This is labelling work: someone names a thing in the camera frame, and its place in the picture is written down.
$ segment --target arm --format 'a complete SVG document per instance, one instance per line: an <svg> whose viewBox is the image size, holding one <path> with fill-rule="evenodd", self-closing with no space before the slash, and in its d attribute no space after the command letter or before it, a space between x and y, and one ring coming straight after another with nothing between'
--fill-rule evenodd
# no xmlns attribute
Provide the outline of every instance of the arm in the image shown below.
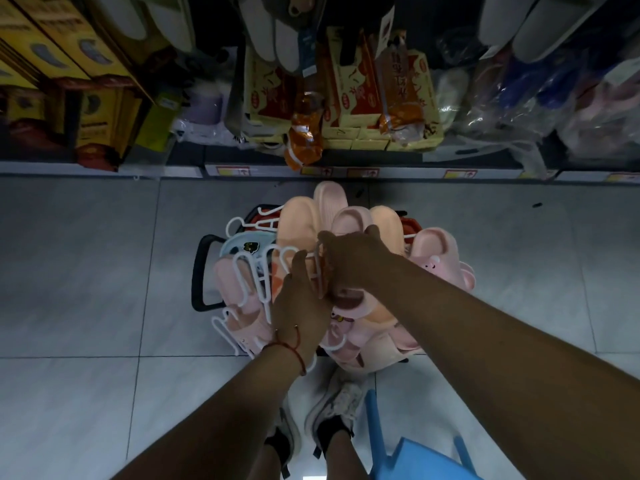
<svg viewBox="0 0 640 480"><path fill-rule="evenodd" d="M322 233L335 284L404 325L529 480L638 478L640 381L391 254Z"/></svg>
<svg viewBox="0 0 640 480"><path fill-rule="evenodd" d="M307 276L306 254L301 251L294 257L292 274L285 278L273 304L272 318L279 338L292 346L298 326L298 352L309 364L329 326L332 306L315 296ZM113 480L245 480L300 372L300 362L292 351L268 347Z"/></svg>

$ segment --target tile floor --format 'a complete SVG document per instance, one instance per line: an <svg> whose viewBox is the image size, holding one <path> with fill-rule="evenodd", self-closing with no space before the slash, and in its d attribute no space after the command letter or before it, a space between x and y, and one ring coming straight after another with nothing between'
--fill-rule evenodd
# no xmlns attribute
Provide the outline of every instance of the tile floor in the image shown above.
<svg viewBox="0 0 640 480"><path fill-rule="evenodd" d="M0 178L0 479L107 479L240 370L248 359L191 309L197 243L259 203L313 188ZM354 205L389 205L450 230L478 297L640 377L640 189L346 188ZM300 423L331 370L324 359L294 384ZM371 386L389 448L406 436L453 456L460 433L483 478L522 478L427 356ZM363 421L355 443L370 467ZM325 475L312 450L306 441L292 480Z"/></svg>

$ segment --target blue plastic stool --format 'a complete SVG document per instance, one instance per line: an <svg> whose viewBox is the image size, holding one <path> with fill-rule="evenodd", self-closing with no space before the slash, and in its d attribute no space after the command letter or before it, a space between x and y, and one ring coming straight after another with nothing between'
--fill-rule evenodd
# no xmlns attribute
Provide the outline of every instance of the blue plastic stool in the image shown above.
<svg viewBox="0 0 640 480"><path fill-rule="evenodd" d="M478 480L480 478L476 475L465 442L460 436L454 438L453 444L458 450L462 465L448 456L407 438L400 439L393 455L387 456L380 427L376 392L373 389L368 391L365 403L373 457L373 468L369 475L372 480Z"/></svg>

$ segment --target black basket handle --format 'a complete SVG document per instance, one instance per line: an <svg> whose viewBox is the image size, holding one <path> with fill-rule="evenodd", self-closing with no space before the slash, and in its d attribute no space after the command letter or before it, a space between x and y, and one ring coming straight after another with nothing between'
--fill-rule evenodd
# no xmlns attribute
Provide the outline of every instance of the black basket handle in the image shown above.
<svg viewBox="0 0 640 480"><path fill-rule="evenodd" d="M204 236L198 244L196 259L193 262L193 274L191 275L191 306L197 312L208 312L225 306L224 301L221 301L220 303L213 303L212 305L206 305L203 298L204 268L207 265L209 248L213 242L220 242L224 244L225 241L225 239L222 239L217 235L208 234Z"/></svg>

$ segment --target foot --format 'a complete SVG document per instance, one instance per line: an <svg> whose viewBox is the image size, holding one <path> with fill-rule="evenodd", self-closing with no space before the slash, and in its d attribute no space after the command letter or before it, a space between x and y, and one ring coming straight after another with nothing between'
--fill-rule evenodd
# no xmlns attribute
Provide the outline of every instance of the foot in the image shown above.
<svg viewBox="0 0 640 480"><path fill-rule="evenodd" d="M300 453L301 441L300 432L296 422L293 421L287 398L278 410L278 416L267 434L265 444L273 446L276 450L282 465L282 477L288 478L290 475L288 465Z"/></svg>
<svg viewBox="0 0 640 480"><path fill-rule="evenodd" d="M337 368L324 397L311 410L305 421L305 433L316 443L314 455L326 453L334 433L344 430L353 436L353 425L364 399L366 376L356 376Z"/></svg>

